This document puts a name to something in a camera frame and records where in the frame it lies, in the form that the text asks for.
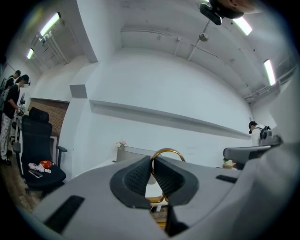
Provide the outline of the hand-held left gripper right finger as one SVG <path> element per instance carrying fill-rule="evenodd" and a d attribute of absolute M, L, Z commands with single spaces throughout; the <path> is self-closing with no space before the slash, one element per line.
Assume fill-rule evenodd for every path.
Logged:
<path fill-rule="evenodd" d="M 240 170 L 206 167 L 168 157 L 153 161 L 154 176 L 168 200 L 165 231 L 177 235 L 211 214 L 234 187 Z"/>

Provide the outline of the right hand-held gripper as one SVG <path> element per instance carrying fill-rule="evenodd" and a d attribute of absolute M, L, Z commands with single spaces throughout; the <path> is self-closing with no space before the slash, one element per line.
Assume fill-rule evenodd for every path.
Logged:
<path fill-rule="evenodd" d="M 262 145 L 256 147 L 225 148 L 223 150 L 224 158 L 236 162 L 236 168 L 243 170 L 245 164 L 252 159 L 261 157 L 265 152 L 282 143 L 278 135 L 267 136 L 262 140 Z"/>

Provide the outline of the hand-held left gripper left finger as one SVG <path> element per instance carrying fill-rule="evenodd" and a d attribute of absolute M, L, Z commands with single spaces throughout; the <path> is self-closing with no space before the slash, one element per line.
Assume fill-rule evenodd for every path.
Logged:
<path fill-rule="evenodd" d="M 145 197 L 150 157 L 92 169 L 58 188 L 34 216 L 68 240 L 166 240 Z"/>

